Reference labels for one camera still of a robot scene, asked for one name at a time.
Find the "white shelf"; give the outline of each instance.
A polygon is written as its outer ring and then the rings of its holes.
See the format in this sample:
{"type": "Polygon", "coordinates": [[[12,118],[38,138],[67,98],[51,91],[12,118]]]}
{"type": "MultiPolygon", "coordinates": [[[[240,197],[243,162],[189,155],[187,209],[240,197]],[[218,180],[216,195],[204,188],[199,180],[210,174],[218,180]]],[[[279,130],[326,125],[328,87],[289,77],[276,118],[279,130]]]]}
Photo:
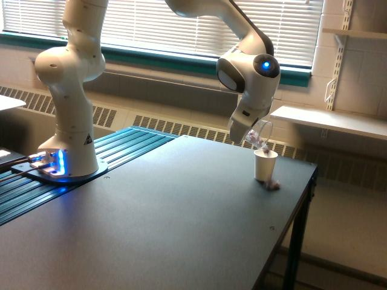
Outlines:
{"type": "Polygon", "coordinates": [[[22,100],[0,95],[0,111],[25,106],[22,100]]]}
{"type": "Polygon", "coordinates": [[[271,118],[296,124],[387,140],[387,121],[354,114],[282,106],[271,118]]]}
{"type": "Polygon", "coordinates": [[[357,30],[341,30],[341,29],[331,29],[331,28],[323,28],[322,32],[333,33],[333,34],[336,34],[339,36],[349,36],[349,37],[355,37],[355,38],[386,39],[387,40],[387,33],[357,31],[357,30]]]}

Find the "table leg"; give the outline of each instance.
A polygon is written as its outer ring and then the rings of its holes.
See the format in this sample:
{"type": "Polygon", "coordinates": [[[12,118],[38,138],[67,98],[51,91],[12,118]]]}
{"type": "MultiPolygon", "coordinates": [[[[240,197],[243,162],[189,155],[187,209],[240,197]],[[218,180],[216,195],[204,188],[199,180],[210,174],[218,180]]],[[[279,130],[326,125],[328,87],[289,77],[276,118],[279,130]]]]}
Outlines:
{"type": "Polygon", "coordinates": [[[302,203],[300,210],[294,218],[293,229],[291,231],[288,262],[284,277],[284,284],[282,285],[282,290],[294,289],[294,283],[296,282],[297,276],[298,262],[301,255],[302,241],[304,240],[305,227],[307,225],[309,204],[313,197],[314,186],[315,178],[312,178],[307,188],[307,197],[305,198],[305,201],[302,203]]]}

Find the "warning label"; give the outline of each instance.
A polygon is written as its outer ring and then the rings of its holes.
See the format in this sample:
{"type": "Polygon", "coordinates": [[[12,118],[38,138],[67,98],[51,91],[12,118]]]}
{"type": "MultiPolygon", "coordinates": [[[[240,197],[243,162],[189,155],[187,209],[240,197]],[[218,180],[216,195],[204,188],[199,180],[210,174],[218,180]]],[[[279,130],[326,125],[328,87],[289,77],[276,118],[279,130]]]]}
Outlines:
{"type": "Polygon", "coordinates": [[[86,141],[84,142],[83,145],[87,145],[93,143],[93,139],[91,139],[90,134],[87,135],[86,141]]]}

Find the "blue indicator light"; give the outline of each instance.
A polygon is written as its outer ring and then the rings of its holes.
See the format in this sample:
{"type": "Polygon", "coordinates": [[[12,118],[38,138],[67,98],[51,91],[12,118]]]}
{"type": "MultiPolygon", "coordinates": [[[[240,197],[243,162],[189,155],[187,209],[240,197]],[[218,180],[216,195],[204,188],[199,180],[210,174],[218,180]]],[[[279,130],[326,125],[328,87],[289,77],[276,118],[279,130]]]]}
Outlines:
{"type": "Polygon", "coordinates": [[[269,68],[270,68],[270,62],[264,62],[264,63],[262,64],[262,68],[263,68],[263,69],[269,69],[269,68]]]}
{"type": "Polygon", "coordinates": [[[63,158],[63,152],[61,150],[58,151],[58,159],[59,159],[59,173],[63,175],[65,174],[65,160],[63,158]]]}

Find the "radiator vent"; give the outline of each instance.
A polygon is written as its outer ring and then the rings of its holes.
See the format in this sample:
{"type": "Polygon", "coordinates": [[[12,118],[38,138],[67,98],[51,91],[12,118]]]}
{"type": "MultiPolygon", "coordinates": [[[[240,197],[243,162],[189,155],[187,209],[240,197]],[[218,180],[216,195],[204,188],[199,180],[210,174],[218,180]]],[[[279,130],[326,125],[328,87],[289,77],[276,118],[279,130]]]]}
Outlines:
{"type": "MultiPolygon", "coordinates": [[[[248,149],[255,149],[247,141],[243,141],[241,144],[235,144],[231,141],[227,131],[209,127],[191,126],[181,122],[177,123],[141,115],[136,116],[133,125],[156,129],[175,135],[189,135],[235,146],[242,146],[248,149]]],[[[380,192],[387,191],[387,163],[354,156],[342,156],[327,152],[326,150],[296,148],[287,143],[275,140],[270,140],[267,145],[271,150],[274,150],[282,156],[318,164],[319,178],[344,182],[380,192]]]]}
{"type": "MultiPolygon", "coordinates": [[[[55,105],[53,98],[50,95],[40,95],[33,92],[21,91],[19,89],[1,86],[0,95],[24,101],[26,105],[23,109],[55,115],[55,105]]],[[[116,113],[117,111],[113,109],[93,106],[93,124],[110,128],[113,124],[116,113]]]]}

